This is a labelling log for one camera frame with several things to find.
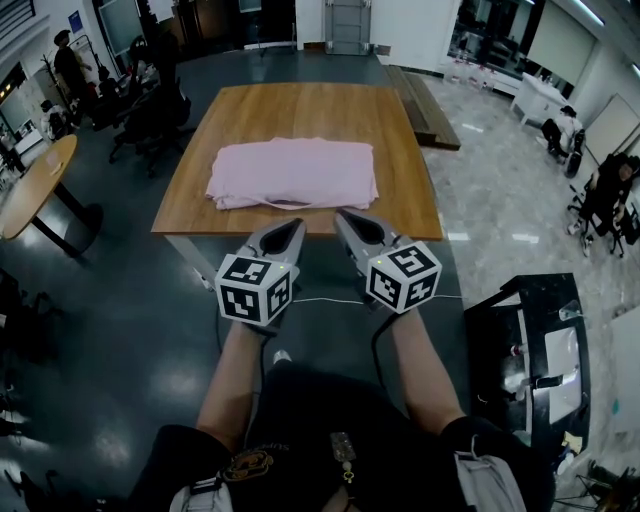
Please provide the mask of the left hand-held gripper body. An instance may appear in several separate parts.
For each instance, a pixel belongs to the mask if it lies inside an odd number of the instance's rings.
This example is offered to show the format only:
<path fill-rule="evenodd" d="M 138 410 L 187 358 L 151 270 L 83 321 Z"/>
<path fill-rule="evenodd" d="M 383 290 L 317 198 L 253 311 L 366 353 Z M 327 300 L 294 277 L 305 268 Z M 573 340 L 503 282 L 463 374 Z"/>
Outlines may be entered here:
<path fill-rule="evenodd" d="M 227 254 L 214 283 L 220 315 L 275 336 L 298 276 L 299 268 L 286 262 Z"/>

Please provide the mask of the pink shirt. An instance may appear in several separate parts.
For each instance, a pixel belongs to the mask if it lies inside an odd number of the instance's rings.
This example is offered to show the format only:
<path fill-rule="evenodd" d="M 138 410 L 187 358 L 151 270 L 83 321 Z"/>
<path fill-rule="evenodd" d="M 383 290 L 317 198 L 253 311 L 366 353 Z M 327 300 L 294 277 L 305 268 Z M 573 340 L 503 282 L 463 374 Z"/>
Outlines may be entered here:
<path fill-rule="evenodd" d="M 205 197 L 219 210 L 353 207 L 379 198 L 373 147 L 316 138 L 281 138 L 219 150 Z"/>

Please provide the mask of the person's right forearm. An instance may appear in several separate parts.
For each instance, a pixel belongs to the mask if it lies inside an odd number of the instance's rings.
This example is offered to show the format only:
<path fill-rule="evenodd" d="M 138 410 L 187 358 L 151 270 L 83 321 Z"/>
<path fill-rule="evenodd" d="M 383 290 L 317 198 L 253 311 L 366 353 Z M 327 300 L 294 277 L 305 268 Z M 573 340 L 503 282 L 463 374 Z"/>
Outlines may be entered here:
<path fill-rule="evenodd" d="M 426 432 L 439 435 L 465 416 L 451 378 L 417 309 L 391 328 L 409 416 Z"/>

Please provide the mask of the person's left forearm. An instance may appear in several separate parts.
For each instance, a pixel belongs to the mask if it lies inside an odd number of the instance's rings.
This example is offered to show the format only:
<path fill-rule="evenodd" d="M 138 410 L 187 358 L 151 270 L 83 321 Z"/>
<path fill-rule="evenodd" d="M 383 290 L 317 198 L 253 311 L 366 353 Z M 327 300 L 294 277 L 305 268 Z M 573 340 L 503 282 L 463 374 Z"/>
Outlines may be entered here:
<path fill-rule="evenodd" d="M 236 452 L 249 425 L 261 337 L 233 322 L 202 403 L 196 428 Z"/>

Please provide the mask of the white table leg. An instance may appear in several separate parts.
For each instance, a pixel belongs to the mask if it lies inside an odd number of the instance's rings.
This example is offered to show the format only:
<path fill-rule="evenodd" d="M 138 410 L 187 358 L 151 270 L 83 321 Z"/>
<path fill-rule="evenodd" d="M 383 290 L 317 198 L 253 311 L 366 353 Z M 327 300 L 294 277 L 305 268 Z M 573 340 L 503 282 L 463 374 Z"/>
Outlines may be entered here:
<path fill-rule="evenodd" d="M 196 271 L 203 286 L 208 291 L 213 292 L 215 290 L 214 284 L 217 270 L 196 245 L 187 236 L 165 235 L 165 239 Z"/>

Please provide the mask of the dark wooden platform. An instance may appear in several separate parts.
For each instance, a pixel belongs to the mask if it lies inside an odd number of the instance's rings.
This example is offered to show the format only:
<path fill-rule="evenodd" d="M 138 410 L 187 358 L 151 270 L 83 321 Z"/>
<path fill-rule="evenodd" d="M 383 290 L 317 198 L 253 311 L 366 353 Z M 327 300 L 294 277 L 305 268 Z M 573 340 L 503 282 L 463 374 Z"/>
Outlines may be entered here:
<path fill-rule="evenodd" d="M 461 142 L 423 79 L 398 66 L 387 66 L 386 72 L 401 99 L 418 145 L 459 151 Z"/>

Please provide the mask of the person's black t-shirt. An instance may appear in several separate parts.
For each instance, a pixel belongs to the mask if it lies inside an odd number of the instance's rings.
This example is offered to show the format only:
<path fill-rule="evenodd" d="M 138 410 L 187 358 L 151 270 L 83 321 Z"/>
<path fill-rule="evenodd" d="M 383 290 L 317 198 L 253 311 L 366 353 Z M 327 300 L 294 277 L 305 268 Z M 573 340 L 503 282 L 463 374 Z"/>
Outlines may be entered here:
<path fill-rule="evenodd" d="M 333 432 L 353 444 L 351 484 L 334 459 Z M 359 512 L 474 512 L 454 459 L 469 451 L 509 465 L 527 512 L 550 512 L 549 464 L 487 420 L 463 417 L 429 434 L 371 384 L 281 362 L 266 375 L 237 453 L 196 429 L 162 427 L 126 512 L 169 512 L 179 491 L 207 479 L 232 512 L 321 512 L 342 487 Z"/>

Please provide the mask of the black ergonomic chair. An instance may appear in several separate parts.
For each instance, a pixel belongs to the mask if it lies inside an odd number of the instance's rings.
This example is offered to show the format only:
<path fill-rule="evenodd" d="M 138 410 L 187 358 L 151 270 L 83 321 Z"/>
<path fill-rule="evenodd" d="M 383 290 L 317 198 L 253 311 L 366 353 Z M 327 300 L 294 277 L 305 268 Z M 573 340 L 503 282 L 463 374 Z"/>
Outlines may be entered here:
<path fill-rule="evenodd" d="M 148 158 L 147 175 L 155 175 L 155 165 L 169 149 L 184 153 L 181 140 L 192 136 L 188 128 L 192 102 L 181 89 L 176 74 L 179 57 L 177 38 L 170 32 L 148 45 L 136 39 L 133 69 L 125 95 L 106 100 L 95 107 L 92 124 L 95 131 L 107 127 L 120 131 L 108 161 L 114 163 L 118 151 L 132 146 L 135 153 Z"/>

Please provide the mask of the row of water bottles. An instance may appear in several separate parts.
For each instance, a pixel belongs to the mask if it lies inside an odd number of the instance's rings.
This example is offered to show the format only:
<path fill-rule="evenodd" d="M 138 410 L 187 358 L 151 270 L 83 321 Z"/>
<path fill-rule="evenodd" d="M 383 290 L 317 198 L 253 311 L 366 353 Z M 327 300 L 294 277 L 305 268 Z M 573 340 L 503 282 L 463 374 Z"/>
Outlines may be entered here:
<path fill-rule="evenodd" d="M 489 93 L 494 90 L 496 73 L 482 64 L 472 62 L 466 55 L 459 54 L 446 65 L 444 81 Z"/>

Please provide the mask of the grey folding table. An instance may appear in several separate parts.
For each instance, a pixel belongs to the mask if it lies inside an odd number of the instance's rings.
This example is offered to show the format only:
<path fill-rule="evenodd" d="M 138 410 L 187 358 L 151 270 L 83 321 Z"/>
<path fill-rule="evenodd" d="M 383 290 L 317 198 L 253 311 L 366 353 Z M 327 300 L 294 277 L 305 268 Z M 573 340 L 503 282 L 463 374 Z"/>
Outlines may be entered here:
<path fill-rule="evenodd" d="M 366 56 L 371 53 L 372 0 L 325 0 L 327 54 Z"/>

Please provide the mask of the white panel box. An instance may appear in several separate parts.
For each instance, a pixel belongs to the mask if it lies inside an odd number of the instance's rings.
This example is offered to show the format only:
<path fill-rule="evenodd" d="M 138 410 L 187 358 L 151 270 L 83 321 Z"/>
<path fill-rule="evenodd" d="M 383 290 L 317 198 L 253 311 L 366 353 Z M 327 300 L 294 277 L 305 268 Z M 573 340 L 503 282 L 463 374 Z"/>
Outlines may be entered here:
<path fill-rule="evenodd" d="M 640 431 L 640 306 L 611 322 L 616 434 Z"/>

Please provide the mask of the beige board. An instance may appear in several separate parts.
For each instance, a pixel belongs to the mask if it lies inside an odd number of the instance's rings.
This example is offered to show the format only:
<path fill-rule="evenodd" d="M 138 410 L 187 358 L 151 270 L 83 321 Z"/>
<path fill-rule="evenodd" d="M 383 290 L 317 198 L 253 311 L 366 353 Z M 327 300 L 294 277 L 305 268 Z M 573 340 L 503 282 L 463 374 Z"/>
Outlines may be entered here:
<path fill-rule="evenodd" d="M 586 149 L 597 164 L 615 154 L 640 126 L 640 115 L 619 94 L 609 102 L 586 129 Z"/>

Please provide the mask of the wooden coat rack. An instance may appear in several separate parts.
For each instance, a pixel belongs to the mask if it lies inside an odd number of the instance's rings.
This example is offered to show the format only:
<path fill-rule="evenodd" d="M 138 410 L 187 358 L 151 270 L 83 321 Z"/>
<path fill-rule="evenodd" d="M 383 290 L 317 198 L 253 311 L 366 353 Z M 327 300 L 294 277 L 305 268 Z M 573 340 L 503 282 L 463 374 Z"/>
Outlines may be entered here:
<path fill-rule="evenodd" d="M 40 89 L 47 100 L 53 103 L 60 102 L 58 83 L 53 68 L 46 55 L 41 56 L 41 67 L 36 73 L 36 79 Z"/>

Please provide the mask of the black frame table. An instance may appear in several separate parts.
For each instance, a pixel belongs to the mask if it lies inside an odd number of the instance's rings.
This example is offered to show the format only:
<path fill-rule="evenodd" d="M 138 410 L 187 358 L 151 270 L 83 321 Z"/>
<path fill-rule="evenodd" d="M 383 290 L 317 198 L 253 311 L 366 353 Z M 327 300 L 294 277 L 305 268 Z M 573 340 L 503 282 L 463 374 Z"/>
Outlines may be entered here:
<path fill-rule="evenodd" d="M 570 273 L 518 275 L 466 309 L 471 409 L 496 426 L 523 432 L 552 458 L 569 431 L 589 441 L 591 371 L 584 316 L 562 322 L 579 299 Z M 513 344 L 529 353 L 510 357 Z"/>

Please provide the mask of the metal keychain pendant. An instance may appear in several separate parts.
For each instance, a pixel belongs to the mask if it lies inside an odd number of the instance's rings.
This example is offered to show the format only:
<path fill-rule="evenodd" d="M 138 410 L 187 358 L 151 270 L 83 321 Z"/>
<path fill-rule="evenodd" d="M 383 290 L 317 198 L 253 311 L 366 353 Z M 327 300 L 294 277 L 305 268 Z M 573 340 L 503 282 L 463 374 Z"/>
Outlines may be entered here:
<path fill-rule="evenodd" d="M 351 484 L 354 479 L 353 462 L 356 459 L 351 439 L 346 432 L 333 432 L 330 441 L 334 459 L 341 467 L 342 479 Z"/>

